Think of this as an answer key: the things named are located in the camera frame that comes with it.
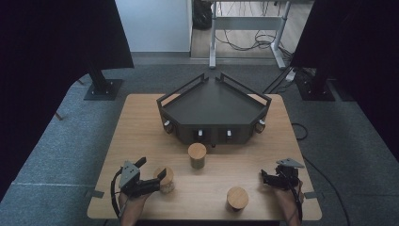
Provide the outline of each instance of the white metal desk frame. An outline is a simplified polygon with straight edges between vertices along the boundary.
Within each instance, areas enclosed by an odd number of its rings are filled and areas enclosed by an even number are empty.
[[[279,49],[279,42],[281,40],[282,32],[287,21],[288,12],[290,11],[291,2],[287,1],[284,13],[281,17],[216,17],[217,2],[239,2],[233,0],[205,0],[214,2],[212,15],[212,29],[211,29],[211,46],[209,50],[209,68],[216,67],[216,45],[215,45],[215,31],[216,30],[276,30],[277,35],[271,43],[270,48],[279,65],[280,69],[285,69],[284,60],[282,60],[282,52]]]

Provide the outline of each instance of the table top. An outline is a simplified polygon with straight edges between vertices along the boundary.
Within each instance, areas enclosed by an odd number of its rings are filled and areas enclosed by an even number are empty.
[[[135,163],[146,156],[140,179],[149,180],[156,169],[167,166],[174,172],[175,189],[168,194],[154,192],[147,199],[143,219],[283,220],[272,189],[263,184],[260,175],[261,169],[275,174],[276,161],[288,157],[305,165],[282,98],[269,95],[273,100],[261,134],[254,133],[244,145],[206,145],[205,167],[193,169],[189,145],[163,129],[156,104],[161,96],[127,97],[95,187],[104,196],[91,198],[88,216],[116,218],[111,205],[111,180],[125,160]],[[303,192],[313,191],[306,168],[299,169],[299,178]],[[248,204],[240,212],[233,212],[226,204],[227,193],[235,186],[248,194]],[[302,208],[304,220],[322,216],[317,199],[305,199]]]

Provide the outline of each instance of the white desk leg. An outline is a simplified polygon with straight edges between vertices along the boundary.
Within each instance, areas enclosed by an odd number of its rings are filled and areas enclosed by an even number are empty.
[[[277,31],[277,36],[270,46],[272,49],[272,52],[275,56],[275,59],[277,61],[277,64],[279,65],[279,68],[281,70],[285,69],[286,66],[285,66],[284,60],[282,59],[283,54],[282,54],[281,50],[279,49],[279,42],[281,41],[281,36],[282,36],[282,32],[284,31],[285,23],[287,22],[288,12],[290,11],[290,6],[291,6],[291,2],[287,2],[285,5],[284,14],[282,15],[281,25],[279,27],[279,30]]]
[[[209,68],[214,69],[216,67],[216,44],[215,44],[215,36],[216,36],[216,5],[217,2],[213,4],[213,13],[212,13],[212,28],[211,28],[211,46],[209,48]]]

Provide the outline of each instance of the wooden block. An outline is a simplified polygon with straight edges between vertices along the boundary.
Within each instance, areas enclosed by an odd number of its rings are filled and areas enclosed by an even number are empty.
[[[235,212],[244,209],[248,201],[247,192],[240,186],[232,187],[227,193],[227,202]]]
[[[159,191],[164,193],[164,194],[168,194],[169,192],[171,192],[175,188],[175,185],[173,183],[173,176],[174,176],[173,170],[171,168],[169,168],[169,167],[157,168],[155,170],[155,172],[153,173],[153,178],[156,178],[158,176],[158,174],[164,169],[167,169],[167,175],[160,182],[160,186],[161,187],[160,187]]]
[[[206,147],[201,143],[193,143],[188,147],[191,167],[201,169],[205,166]]]

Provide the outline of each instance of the gray carpet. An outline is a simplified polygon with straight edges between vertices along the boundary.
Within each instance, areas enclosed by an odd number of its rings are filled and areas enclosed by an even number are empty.
[[[53,118],[49,123],[2,200],[0,224],[103,225],[104,220],[87,217],[88,194],[97,182],[126,96],[169,92],[201,73],[214,77],[220,72],[259,92],[280,74],[276,65],[218,65],[216,70],[204,64],[136,65],[104,72],[106,78],[123,79],[117,99],[104,102],[83,101],[91,84],[89,76],[83,76],[85,85],[71,86],[57,111],[63,120]],[[295,84],[279,90],[284,91],[280,95],[291,121],[309,130],[299,141],[302,153],[339,190],[352,225],[398,225],[399,164],[357,103],[343,102],[336,93],[335,102],[304,102]],[[300,127],[295,133],[305,135]],[[303,225],[346,225],[334,189],[309,163],[307,168],[323,217]]]

